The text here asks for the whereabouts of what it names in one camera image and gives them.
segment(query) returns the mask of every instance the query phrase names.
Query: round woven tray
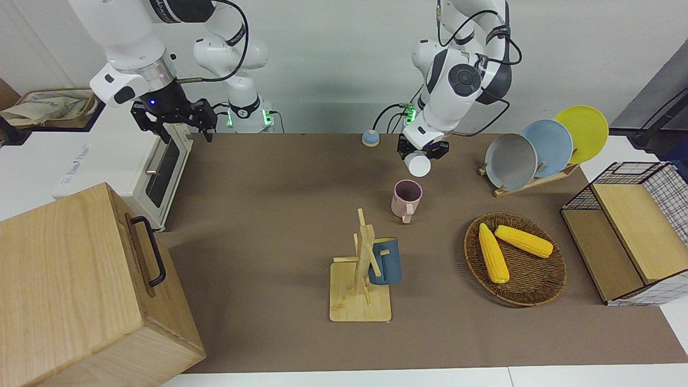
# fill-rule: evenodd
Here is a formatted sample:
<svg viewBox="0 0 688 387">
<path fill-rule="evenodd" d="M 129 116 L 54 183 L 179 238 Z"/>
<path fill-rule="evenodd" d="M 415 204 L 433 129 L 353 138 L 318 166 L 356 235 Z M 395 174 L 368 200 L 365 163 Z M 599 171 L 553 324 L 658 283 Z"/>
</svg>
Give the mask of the round woven tray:
<svg viewBox="0 0 688 387">
<path fill-rule="evenodd" d="M 510 226 L 550 241 L 554 251 L 549 258 L 539 258 L 518 249 L 497 238 L 509 270 L 509 281 L 495 284 L 485 267 L 480 250 L 478 230 L 484 223 L 494 232 L 497 226 Z M 490 293 L 499 299 L 520 306 L 534 306 L 552 301 L 566 285 L 566 266 L 559 247 L 537 224 L 523 216 L 505 212 L 493 212 L 479 217 L 471 223 L 464 239 L 466 261 L 475 278 Z"/>
</svg>

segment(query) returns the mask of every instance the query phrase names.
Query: oven window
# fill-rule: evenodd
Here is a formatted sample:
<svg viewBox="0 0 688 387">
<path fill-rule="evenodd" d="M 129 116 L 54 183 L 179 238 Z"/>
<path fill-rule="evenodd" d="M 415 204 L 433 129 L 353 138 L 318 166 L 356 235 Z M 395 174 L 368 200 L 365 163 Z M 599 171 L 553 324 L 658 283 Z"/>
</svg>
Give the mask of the oven window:
<svg viewBox="0 0 688 387">
<path fill-rule="evenodd" d="M 146 187 L 146 195 L 151 199 L 157 208 L 160 208 L 162 199 L 165 197 L 167 187 L 170 184 L 170 179 L 174 174 L 174 169 L 179 160 L 179 148 L 174 139 L 170 140 L 165 151 L 165 156 L 162 158 L 160 169 L 158 173 L 151 176 Z"/>
</svg>

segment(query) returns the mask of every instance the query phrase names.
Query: pink mug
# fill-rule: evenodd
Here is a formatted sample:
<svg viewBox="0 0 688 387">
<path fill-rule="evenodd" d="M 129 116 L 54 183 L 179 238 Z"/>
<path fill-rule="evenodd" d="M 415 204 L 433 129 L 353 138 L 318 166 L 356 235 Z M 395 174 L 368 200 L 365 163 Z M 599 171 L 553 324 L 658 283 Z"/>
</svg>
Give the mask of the pink mug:
<svg viewBox="0 0 688 387">
<path fill-rule="evenodd" d="M 416 207 L 423 197 L 423 188 L 413 180 L 401 180 L 394 185 L 391 211 L 404 223 L 410 223 Z"/>
</svg>

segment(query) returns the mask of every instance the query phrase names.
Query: yellow plate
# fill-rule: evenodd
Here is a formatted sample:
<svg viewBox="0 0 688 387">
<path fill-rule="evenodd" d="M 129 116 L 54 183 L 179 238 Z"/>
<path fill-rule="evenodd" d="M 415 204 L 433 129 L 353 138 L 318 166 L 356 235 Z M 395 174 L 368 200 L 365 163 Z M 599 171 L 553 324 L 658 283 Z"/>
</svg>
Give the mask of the yellow plate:
<svg viewBox="0 0 688 387">
<path fill-rule="evenodd" d="M 590 106 L 572 106 L 555 117 L 571 133 L 574 153 L 569 163 L 579 164 L 597 156 L 607 143 L 609 125 L 599 110 Z"/>
</svg>

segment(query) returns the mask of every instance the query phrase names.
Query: mug handle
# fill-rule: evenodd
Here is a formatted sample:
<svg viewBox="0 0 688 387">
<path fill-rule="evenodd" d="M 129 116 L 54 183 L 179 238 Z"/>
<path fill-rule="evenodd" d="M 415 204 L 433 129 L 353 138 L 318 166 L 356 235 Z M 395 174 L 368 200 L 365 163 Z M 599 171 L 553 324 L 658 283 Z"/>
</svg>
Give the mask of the mug handle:
<svg viewBox="0 0 688 387">
<path fill-rule="evenodd" d="M 404 223 L 410 223 L 414 212 L 415 210 L 413 209 L 413 204 L 406 203 L 406 213 L 401 217 L 401 221 Z"/>
</svg>

